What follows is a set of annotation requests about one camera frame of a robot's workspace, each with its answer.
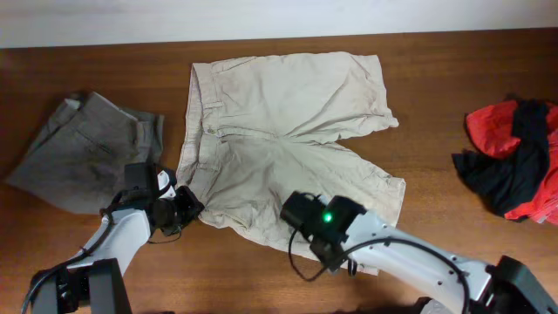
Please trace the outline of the beige cargo shorts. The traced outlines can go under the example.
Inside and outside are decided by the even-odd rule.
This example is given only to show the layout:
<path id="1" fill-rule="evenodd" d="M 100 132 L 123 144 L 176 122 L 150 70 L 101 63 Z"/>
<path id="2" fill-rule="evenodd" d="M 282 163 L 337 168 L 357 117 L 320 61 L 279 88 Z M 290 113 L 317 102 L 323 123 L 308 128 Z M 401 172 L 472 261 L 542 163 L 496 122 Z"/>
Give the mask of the beige cargo shorts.
<path id="1" fill-rule="evenodd" d="M 375 55 L 195 63 L 178 182 L 203 203 L 206 224 L 310 257 L 280 216 L 295 191 L 346 196 L 397 223 L 405 181 L 342 144 L 397 125 Z"/>

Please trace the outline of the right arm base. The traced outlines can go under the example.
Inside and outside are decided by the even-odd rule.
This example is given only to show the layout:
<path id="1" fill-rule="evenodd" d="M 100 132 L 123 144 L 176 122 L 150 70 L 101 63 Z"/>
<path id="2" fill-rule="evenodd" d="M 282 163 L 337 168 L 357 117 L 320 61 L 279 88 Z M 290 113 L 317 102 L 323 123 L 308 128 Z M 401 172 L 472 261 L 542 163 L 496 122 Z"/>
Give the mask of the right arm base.
<path id="1" fill-rule="evenodd" d="M 442 303 L 429 297 L 421 297 L 412 307 L 412 314 L 452 314 Z"/>

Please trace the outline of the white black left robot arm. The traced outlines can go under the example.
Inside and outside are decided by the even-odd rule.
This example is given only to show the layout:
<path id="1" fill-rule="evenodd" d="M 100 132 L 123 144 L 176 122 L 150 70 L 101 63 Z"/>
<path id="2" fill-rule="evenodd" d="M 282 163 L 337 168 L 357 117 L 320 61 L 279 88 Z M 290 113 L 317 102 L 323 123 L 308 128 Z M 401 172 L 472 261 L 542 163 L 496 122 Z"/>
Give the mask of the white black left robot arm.
<path id="1" fill-rule="evenodd" d="M 93 313 L 130 313 L 123 276 L 136 253 L 154 243 L 156 230 L 179 239 L 203 209 L 186 186 L 118 192 L 100 210 L 99 229 L 75 256 L 34 275 L 21 312 L 73 313 L 88 306 Z"/>

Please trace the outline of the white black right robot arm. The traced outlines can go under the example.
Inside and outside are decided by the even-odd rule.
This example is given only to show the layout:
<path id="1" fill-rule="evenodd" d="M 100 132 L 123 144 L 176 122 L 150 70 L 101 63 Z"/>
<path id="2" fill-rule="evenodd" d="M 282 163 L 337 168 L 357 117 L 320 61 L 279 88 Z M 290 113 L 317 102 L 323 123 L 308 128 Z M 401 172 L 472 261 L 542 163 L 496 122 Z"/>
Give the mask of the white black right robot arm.
<path id="1" fill-rule="evenodd" d="M 461 256 L 407 234 L 342 196 L 321 201 L 303 230 L 325 246 L 328 268 L 345 261 L 382 270 L 452 313 L 556 313 L 557 303 L 522 262 Z"/>

